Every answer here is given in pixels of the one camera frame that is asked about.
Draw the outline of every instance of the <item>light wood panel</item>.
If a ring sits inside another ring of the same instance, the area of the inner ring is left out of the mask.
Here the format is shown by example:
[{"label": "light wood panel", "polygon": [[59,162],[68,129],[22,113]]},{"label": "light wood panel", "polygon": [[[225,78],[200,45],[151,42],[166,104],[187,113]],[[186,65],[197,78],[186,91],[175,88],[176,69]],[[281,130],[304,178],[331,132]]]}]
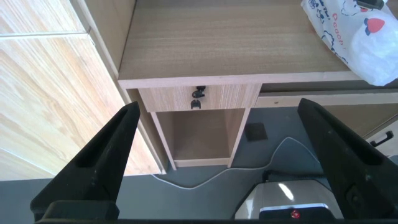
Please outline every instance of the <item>light wood panel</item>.
[{"label": "light wood panel", "polygon": [[177,167],[226,165],[229,158],[174,160]]},{"label": "light wood panel", "polygon": [[[1,40],[0,147],[56,174],[124,105],[89,38]],[[125,171],[160,173],[136,132]]]},{"label": "light wood panel", "polygon": [[245,109],[152,112],[176,167],[228,165],[247,118]]},{"label": "light wood panel", "polygon": [[[255,105],[261,84],[206,86],[199,98],[202,110],[251,108]],[[191,111],[195,86],[139,89],[145,107],[150,112]]]},{"label": "light wood panel", "polygon": [[308,92],[308,91],[333,91],[333,90],[380,90],[398,89],[398,79],[385,86],[374,86],[364,80],[337,81],[337,82],[292,82],[292,83],[264,83],[261,93],[275,92]]},{"label": "light wood panel", "polygon": [[117,82],[119,75],[119,64],[124,43],[127,38],[127,31],[134,9],[133,0],[111,1],[72,1],[73,7],[81,20],[91,27],[89,33],[96,50],[101,57],[109,76],[119,90],[124,102],[138,101],[141,110],[141,117],[138,122],[137,131],[141,134],[143,148],[149,150],[155,159],[161,173],[167,168],[167,157],[164,148],[156,131],[155,124],[146,111],[137,90],[126,90],[121,88]]},{"label": "light wood panel", "polygon": [[398,114],[398,104],[324,106],[363,138]]},{"label": "light wood panel", "polygon": [[52,178],[55,175],[0,149],[0,181]]},{"label": "light wood panel", "polygon": [[260,93],[256,108],[298,106],[306,98],[322,106],[398,103],[398,90],[307,91]]},{"label": "light wood panel", "polygon": [[162,174],[165,174],[167,170],[167,155],[162,141],[160,140],[160,133],[157,132],[154,120],[150,113],[145,109],[138,90],[128,90],[127,94],[131,101],[136,101],[139,104],[141,115],[137,129],[142,134],[143,140],[148,147],[148,150],[152,153],[152,156]]},{"label": "light wood panel", "polygon": [[69,0],[2,0],[0,34],[85,32]]},{"label": "light wood panel", "polygon": [[118,75],[127,33],[134,10],[135,0],[79,0],[75,6],[112,61],[114,73]]},{"label": "light wood panel", "polygon": [[348,68],[299,1],[146,0],[136,6],[120,79],[340,71]]},{"label": "light wood panel", "polygon": [[249,113],[250,108],[244,109],[243,113],[241,110],[225,111],[226,132],[230,156],[228,168],[232,166],[232,162],[234,161],[236,150],[238,149],[239,142],[241,141],[242,133],[246,125],[246,121],[248,120]]},{"label": "light wood panel", "polygon": [[151,112],[152,119],[154,120],[156,130],[159,133],[160,139],[166,151],[167,157],[169,158],[170,164],[173,170],[176,170],[176,166],[173,159],[174,154],[174,119],[172,113],[155,113]]}]

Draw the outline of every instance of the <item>plastic bag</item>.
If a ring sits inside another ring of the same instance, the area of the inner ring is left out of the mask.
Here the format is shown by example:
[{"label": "plastic bag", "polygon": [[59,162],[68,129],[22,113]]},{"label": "plastic bag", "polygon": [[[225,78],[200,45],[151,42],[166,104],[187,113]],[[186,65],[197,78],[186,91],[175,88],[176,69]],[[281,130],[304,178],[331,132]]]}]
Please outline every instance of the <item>plastic bag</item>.
[{"label": "plastic bag", "polygon": [[398,78],[398,21],[389,8],[356,0],[303,0],[317,34],[355,74],[372,85]]}]

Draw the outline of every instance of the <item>wooden desk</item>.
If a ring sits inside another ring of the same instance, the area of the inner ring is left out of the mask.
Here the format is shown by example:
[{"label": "wooden desk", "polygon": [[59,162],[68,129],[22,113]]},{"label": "wooden desk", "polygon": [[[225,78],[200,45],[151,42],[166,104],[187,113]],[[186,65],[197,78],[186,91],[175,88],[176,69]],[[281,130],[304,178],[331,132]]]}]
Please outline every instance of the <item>wooden desk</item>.
[{"label": "wooden desk", "polygon": [[[396,1],[389,6],[398,12]],[[138,1],[119,84],[145,106],[145,128],[153,139],[159,134],[174,169],[230,167],[254,107],[297,106],[307,97],[366,134],[398,112],[398,82],[361,81],[291,0]],[[191,94],[202,85],[202,109],[192,111]],[[363,110],[383,119],[350,123]]]}]

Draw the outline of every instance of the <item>wooden cabinet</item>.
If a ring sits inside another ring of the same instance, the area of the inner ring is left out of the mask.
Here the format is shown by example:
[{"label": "wooden cabinet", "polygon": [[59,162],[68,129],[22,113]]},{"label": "wooden cabinet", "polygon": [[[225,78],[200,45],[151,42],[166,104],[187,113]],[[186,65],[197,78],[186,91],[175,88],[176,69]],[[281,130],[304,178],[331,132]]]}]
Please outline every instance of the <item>wooden cabinet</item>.
[{"label": "wooden cabinet", "polygon": [[[141,94],[155,126],[146,130],[159,134],[173,168],[231,166],[253,107],[309,98],[364,135],[388,119],[383,111],[398,113],[397,82],[361,81],[317,36],[300,1],[138,1],[118,80]],[[202,109],[191,110],[203,85]]]},{"label": "wooden cabinet", "polygon": [[[211,85],[199,98],[203,110],[251,108],[257,101],[260,84]],[[141,88],[139,93],[150,112],[190,111],[195,86]]]},{"label": "wooden cabinet", "polygon": [[[51,178],[130,100],[116,77],[134,1],[0,6],[0,180]],[[162,173],[140,125],[125,174]]]}]

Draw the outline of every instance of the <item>electrical cable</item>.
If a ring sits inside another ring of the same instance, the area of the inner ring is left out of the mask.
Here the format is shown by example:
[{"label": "electrical cable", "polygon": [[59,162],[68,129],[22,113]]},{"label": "electrical cable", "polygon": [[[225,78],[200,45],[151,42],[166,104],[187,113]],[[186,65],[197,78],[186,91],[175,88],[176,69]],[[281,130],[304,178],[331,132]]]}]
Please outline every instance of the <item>electrical cable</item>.
[{"label": "electrical cable", "polygon": [[195,189],[197,189],[197,188],[199,188],[199,187],[201,187],[201,186],[203,186],[203,185],[209,183],[210,181],[212,181],[214,178],[218,177],[219,175],[221,175],[221,174],[223,174],[223,173],[225,173],[225,172],[227,172],[227,171],[230,171],[230,170],[262,170],[262,169],[266,169],[268,166],[270,166],[270,165],[272,164],[272,161],[274,160],[274,156],[275,156],[276,152],[278,151],[278,149],[280,148],[280,146],[281,146],[286,140],[288,140],[288,139],[293,140],[293,141],[295,141],[296,143],[298,143],[298,144],[300,144],[301,146],[303,146],[303,147],[307,150],[307,152],[310,153],[310,155],[313,157],[313,159],[315,159],[315,161],[317,161],[317,162],[319,163],[319,160],[317,159],[317,157],[316,157],[306,146],[304,146],[303,143],[301,143],[300,141],[298,141],[298,140],[296,140],[296,139],[294,139],[294,138],[292,138],[292,137],[286,137],[285,139],[283,139],[283,140],[279,143],[279,145],[277,146],[277,148],[275,149],[275,151],[272,153],[271,159],[270,159],[270,161],[269,161],[269,163],[268,163],[267,165],[262,166],[262,167],[257,167],[257,168],[243,168],[243,167],[242,167],[242,168],[239,168],[239,167],[234,168],[234,167],[232,167],[232,168],[229,168],[229,169],[225,169],[225,170],[219,172],[218,174],[214,175],[214,176],[211,177],[210,179],[208,179],[208,180],[206,180],[206,181],[204,181],[204,182],[202,182],[202,183],[200,183],[200,184],[198,184],[198,185],[196,185],[196,186],[194,186],[194,187],[183,187],[183,186],[177,185],[177,184],[175,184],[175,183],[173,183],[173,182],[169,182],[168,180],[161,179],[161,178],[157,177],[157,176],[154,175],[154,174],[152,174],[152,176],[153,176],[155,179],[157,179],[157,180],[159,180],[159,181],[161,181],[161,182],[164,182],[164,183],[166,183],[166,184],[170,184],[170,185],[172,185],[172,186],[174,186],[174,187],[177,187],[177,188],[180,188],[180,189],[183,189],[183,190],[195,190]]}]

